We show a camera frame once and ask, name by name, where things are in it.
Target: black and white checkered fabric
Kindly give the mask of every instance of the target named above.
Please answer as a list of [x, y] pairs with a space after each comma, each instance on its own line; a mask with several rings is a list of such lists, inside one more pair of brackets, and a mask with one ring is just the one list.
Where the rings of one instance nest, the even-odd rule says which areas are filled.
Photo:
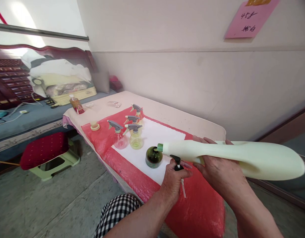
[[102, 209], [94, 238], [102, 238], [105, 236], [121, 219], [139, 207], [139, 202], [131, 194], [123, 194], [115, 197]]

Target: floor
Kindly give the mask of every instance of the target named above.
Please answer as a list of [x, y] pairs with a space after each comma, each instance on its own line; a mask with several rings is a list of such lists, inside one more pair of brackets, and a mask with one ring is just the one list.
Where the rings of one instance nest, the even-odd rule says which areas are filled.
[[[17, 168], [0, 176], [0, 238], [93, 237], [102, 207], [124, 193], [80, 136], [81, 162], [42, 182]], [[305, 212], [251, 183], [285, 237], [305, 237]], [[224, 237], [237, 237], [226, 204]]]

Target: red cushion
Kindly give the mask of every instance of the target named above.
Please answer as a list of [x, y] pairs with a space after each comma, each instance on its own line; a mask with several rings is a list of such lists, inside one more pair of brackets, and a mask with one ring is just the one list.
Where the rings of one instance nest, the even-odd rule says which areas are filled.
[[23, 170], [32, 169], [52, 160], [69, 150], [67, 136], [58, 132], [27, 145], [22, 154], [20, 166]]

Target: large white plastic bottle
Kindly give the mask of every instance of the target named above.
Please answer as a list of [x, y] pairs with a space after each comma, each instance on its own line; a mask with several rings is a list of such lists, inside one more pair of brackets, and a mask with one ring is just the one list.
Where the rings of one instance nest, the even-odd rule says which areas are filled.
[[204, 144], [193, 140], [181, 140], [158, 144], [164, 155], [175, 155], [187, 162], [204, 164], [201, 155], [237, 160], [246, 177], [264, 180], [295, 179], [305, 173], [305, 164], [292, 149], [265, 142], [224, 141]]

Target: pink paper note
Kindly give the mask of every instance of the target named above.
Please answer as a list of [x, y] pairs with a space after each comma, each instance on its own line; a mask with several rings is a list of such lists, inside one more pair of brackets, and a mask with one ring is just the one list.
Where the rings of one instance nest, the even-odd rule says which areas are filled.
[[243, 2], [225, 34], [225, 38], [255, 37], [260, 31], [279, 0], [272, 0], [269, 4], [246, 6]]

